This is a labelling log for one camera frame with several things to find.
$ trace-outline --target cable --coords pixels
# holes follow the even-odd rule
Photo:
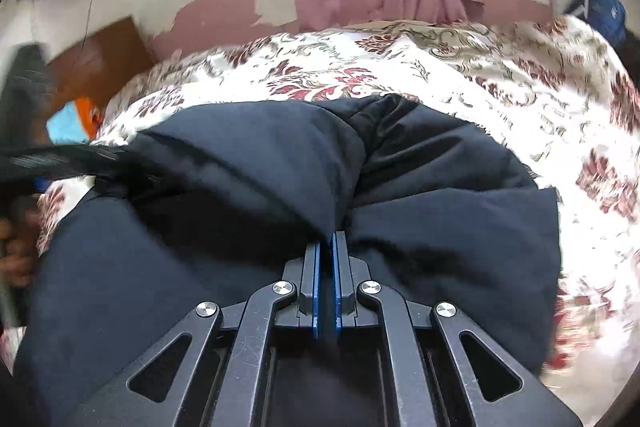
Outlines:
[[[78,53],[78,56],[76,57],[73,67],[71,68],[71,71],[74,71],[76,69],[76,66],[78,65],[78,61],[82,56],[82,51],[84,51],[84,43],[86,42],[87,35],[89,34],[89,21],[91,20],[91,8],[93,7],[93,5],[94,5],[94,0],[89,0],[89,8],[86,11],[86,23],[84,24],[84,37],[82,37],[82,43],[80,44],[80,51]]]

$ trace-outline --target floral bedspread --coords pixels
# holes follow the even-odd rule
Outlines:
[[[126,144],[204,103],[386,92],[477,123],[540,187],[556,188],[562,276],[541,378],[593,425],[640,360],[640,96],[612,48],[579,20],[379,22],[175,57],[111,100],[96,142]],[[86,186],[57,182],[42,198],[42,250]]]

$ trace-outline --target wooden cabinet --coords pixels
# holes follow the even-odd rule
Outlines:
[[[116,21],[49,63],[57,90],[46,118],[79,96],[89,97],[104,109],[132,76],[151,66],[153,60],[133,19],[129,16]]]

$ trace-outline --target black cloth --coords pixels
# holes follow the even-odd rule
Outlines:
[[[130,147],[184,187],[93,194],[60,223],[15,365],[48,423],[197,303],[245,300],[340,229],[374,279],[454,302],[540,370],[560,269],[556,194],[474,124],[399,95],[233,103],[185,109]]]

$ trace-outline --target silver screw head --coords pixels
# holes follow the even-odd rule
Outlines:
[[[448,302],[441,302],[436,306],[436,313],[441,317],[453,317],[456,314],[456,307]]]
[[[380,293],[380,290],[382,290],[382,286],[380,285],[380,283],[375,281],[365,281],[364,283],[360,284],[360,288],[362,289],[362,291],[364,291],[364,293],[368,293],[370,295]]]
[[[273,285],[273,291],[278,295],[288,295],[293,291],[293,285],[289,281],[278,281]]]
[[[196,306],[196,313],[198,314],[198,317],[210,317],[217,309],[218,307],[213,304],[213,302],[206,301],[201,302]]]

